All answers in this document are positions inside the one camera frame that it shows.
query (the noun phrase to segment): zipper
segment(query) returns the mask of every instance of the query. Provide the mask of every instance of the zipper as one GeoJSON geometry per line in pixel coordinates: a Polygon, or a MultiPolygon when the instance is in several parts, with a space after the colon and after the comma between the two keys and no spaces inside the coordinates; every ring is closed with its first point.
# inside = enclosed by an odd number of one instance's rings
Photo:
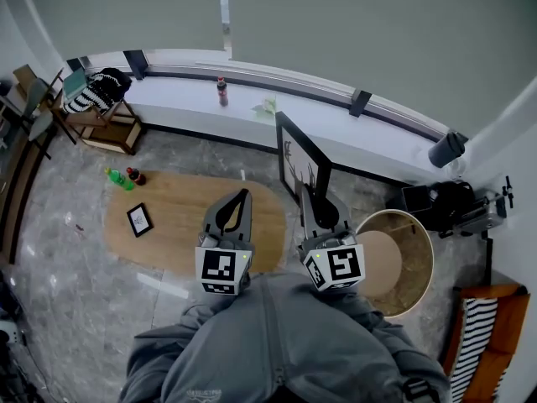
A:
{"type": "Polygon", "coordinates": [[[276,307],[272,296],[270,295],[269,285],[265,276],[259,276],[261,280],[261,293],[263,294],[263,303],[265,305],[265,321],[267,323],[268,351],[271,368],[274,369],[274,381],[278,386],[285,385],[284,354],[282,343],[279,338],[278,318],[276,316],[276,307]]]}

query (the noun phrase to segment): gray tile floor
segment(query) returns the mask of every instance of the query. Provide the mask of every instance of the gray tile floor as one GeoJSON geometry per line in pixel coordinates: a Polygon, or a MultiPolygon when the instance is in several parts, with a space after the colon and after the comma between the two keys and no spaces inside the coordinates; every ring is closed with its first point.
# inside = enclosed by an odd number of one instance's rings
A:
{"type": "MultiPolygon", "coordinates": [[[[282,267],[302,271],[296,255],[298,207],[279,183],[276,155],[154,131],[142,138],[134,157],[73,146],[63,135],[53,140],[50,154],[52,160],[43,161],[30,194],[17,262],[4,266],[4,273],[13,278],[26,313],[29,348],[57,400],[115,401],[132,337],[177,322],[196,297],[191,280],[149,270],[107,251],[103,220],[112,186],[105,167],[124,170],[130,165],[235,179],[244,170],[248,180],[269,186],[281,198],[288,225],[282,267]]],[[[382,209],[395,192],[340,171],[332,171],[330,187],[351,208],[355,224],[382,209]]],[[[415,309],[395,321],[406,326],[418,347],[437,357],[446,339],[451,288],[479,282],[485,246],[477,238],[431,237],[435,269],[430,288],[415,309]]],[[[45,386],[26,349],[13,350],[30,380],[38,388],[45,386]]]]}

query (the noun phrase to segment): round wooden stool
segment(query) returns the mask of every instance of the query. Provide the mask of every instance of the round wooden stool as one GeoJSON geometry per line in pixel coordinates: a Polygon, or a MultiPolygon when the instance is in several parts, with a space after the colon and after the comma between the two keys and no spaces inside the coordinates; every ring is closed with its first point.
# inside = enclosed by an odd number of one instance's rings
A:
{"type": "Polygon", "coordinates": [[[357,239],[364,245],[366,261],[366,279],[357,285],[358,293],[386,317],[417,305],[429,287],[434,264],[423,225],[407,212],[387,209],[362,222],[357,239]]]}

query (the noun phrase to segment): wooden side table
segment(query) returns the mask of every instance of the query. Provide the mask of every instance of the wooden side table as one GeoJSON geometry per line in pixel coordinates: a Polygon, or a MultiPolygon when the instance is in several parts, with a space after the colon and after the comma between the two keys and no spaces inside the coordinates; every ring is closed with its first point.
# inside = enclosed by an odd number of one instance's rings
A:
{"type": "Polygon", "coordinates": [[[64,119],[61,94],[62,92],[55,99],[51,110],[65,126],[71,127],[78,134],[82,142],[134,155],[134,144],[143,132],[143,126],[138,115],[124,99],[114,103],[105,113],[101,113],[96,106],[91,106],[86,112],[69,113],[64,119]]]}

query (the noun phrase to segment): black and white framed picture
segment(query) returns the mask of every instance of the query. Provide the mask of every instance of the black and white framed picture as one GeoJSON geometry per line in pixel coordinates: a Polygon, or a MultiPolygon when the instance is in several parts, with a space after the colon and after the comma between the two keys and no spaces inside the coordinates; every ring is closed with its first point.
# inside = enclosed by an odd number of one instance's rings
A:
{"type": "Polygon", "coordinates": [[[131,223],[134,235],[139,238],[142,234],[153,228],[153,224],[149,220],[148,211],[145,205],[140,203],[127,212],[128,221],[131,223]]]}
{"type": "Polygon", "coordinates": [[[328,189],[332,163],[308,136],[283,112],[276,113],[279,179],[299,202],[300,182],[308,185],[315,197],[323,199],[328,189]]]}

